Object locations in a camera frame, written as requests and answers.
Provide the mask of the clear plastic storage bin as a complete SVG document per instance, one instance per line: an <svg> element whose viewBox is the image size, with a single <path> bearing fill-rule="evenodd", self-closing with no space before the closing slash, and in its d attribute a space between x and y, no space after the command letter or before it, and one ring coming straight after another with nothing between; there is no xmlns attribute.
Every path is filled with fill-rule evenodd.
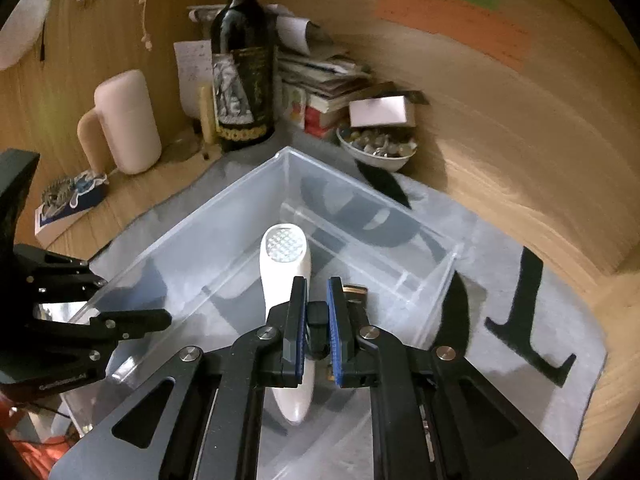
<svg viewBox="0 0 640 480"><path fill-rule="evenodd" d="M328 360L370 396L373 471L409 479L427 444L406 324L442 303L456 245L408 209L292 148L194 211L90 301L125 339L131 390L57 479L251 479L267 391Z"/></svg>

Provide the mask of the white handheld massager device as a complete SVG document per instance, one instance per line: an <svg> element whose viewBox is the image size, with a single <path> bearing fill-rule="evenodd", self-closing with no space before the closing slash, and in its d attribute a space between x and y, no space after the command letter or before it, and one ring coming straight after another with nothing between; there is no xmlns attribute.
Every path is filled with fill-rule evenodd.
<svg viewBox="0 0 640 480"><path fill-rule="evenodd" d="M266 314L291 298L293 281L301 276L310 284L311 253L304 231L293 223L279 223L262 236L259 271ZM282 416L299 425L308 414L314 394L316 363L305 359L303 382L296 389L273 389Z"/></svg>

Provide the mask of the cartoon sticker card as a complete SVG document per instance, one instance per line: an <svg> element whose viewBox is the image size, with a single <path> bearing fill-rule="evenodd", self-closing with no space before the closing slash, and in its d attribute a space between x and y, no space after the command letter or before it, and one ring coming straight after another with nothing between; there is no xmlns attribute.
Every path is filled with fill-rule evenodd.
<svg viewBox="0 0 640 480"><path fill-rule="evenodd" d="M40 246L51 246L74 223L102 203L107 192L107 175L92 170L50 184L42 192L41 204L35 211L35 237Z"/></svg>

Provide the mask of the grey mat with black letters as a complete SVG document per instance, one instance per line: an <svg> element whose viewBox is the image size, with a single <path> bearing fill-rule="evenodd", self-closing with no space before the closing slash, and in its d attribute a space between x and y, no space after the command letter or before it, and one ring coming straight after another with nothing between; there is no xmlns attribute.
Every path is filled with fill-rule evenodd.
<svg viewBox="0 0 640 480"><path fill-rule="evenodd" d="M369 292L373 321L406 344L448 344L565 455L606 357L584 302L529 249L447 195L359 168L302 134L224 156L137 219L92 262L100 311L159 308L168 330L121 344L107 376L70 397L100 422L187 344L214 350L262 324L258 248L292 222L311 252L310 296L339 276Z"/></svg>

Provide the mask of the white bowl of stones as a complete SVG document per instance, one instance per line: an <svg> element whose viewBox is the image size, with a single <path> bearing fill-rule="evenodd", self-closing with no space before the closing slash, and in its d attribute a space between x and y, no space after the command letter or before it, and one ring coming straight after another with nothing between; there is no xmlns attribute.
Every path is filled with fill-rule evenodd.
<svg viewBox="0 0 640 480"><path fill-rule="evenodd" d="M343 150L356 162L389 172L405 167L418 150L412 136L400 136L397 132L381 128L338 127L336 137Z"/></svg>

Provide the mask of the yellow lip balm tube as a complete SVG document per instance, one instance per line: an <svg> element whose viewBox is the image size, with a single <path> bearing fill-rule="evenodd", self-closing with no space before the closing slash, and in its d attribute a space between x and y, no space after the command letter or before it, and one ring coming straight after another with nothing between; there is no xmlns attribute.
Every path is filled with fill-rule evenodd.
<svg viewBox="0 0 640 480"><path fill-rule="evenodd" d="M213 145L216 142L216 126L213 89L210 84L201 84L198 88L198 106L204 142Z"/></svg>

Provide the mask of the white fluffy pompom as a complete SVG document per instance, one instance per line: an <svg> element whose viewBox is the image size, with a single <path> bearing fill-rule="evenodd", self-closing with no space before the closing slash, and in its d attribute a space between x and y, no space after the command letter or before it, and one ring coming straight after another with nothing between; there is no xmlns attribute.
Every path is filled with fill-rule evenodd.
<svg viewBox="0 0 640 480"><path fill-rule="evenodd" d="M14 66L32 48L41 34L50 0L20 0L2 26L0 70Z"/></svg>

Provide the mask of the small white card box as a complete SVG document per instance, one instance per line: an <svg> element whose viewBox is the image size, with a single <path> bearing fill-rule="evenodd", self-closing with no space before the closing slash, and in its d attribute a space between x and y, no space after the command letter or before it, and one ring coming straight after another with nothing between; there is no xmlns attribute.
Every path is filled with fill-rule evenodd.
<svg viewBox="0 0 640 480"><path fill-rule="evenodd" d="M405 96L383 96L349 103L349 121L354 128L414 127L416 111Z"/></svg>

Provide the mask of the white handwritten note paper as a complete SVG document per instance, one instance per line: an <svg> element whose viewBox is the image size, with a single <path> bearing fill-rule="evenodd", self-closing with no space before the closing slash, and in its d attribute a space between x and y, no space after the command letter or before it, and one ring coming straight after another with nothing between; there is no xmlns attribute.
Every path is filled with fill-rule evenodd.
<svg viewBox="0 0 640 480"><path fill-rule="evenodd" d="M179 98L186 116L200 118L198 92L202 84L212 84L212 50L208 40L174 43L178 73Z"/></svg>

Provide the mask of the stack of books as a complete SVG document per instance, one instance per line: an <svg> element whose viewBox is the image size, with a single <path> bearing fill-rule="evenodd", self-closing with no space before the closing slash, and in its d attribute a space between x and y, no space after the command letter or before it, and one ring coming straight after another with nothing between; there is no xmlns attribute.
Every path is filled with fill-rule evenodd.
<svg viewBox="0 0 640 480"><path fill-rule="evenodd" d="M278 118L320 138L346 117L349 101L374 79L366 66L344 55L317 60L281 50L277 68Z"/></svg>

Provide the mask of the dark wine bottle elephant label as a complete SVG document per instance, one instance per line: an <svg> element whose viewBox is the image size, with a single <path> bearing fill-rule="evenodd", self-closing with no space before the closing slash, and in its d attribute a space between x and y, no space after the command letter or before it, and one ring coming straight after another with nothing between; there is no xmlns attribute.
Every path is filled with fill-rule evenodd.
<svg viewBox="0 0 640 480"><path fill-rule="evenodd" d="M258 0L228 0L210 26L217 136L226 152L274 130L274 39Z"/></svg>

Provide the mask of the orange sticky note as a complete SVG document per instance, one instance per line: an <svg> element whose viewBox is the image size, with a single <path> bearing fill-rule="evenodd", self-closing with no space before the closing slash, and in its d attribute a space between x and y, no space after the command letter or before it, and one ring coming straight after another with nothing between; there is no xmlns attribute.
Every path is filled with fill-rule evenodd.
<svg viewBox="0 0 640 480"><path fill-rule="evenodd" d="M382 20L440 35L488 55L506 67L523 69L529 33L500 12L465 0L378 0Z"/></svg>

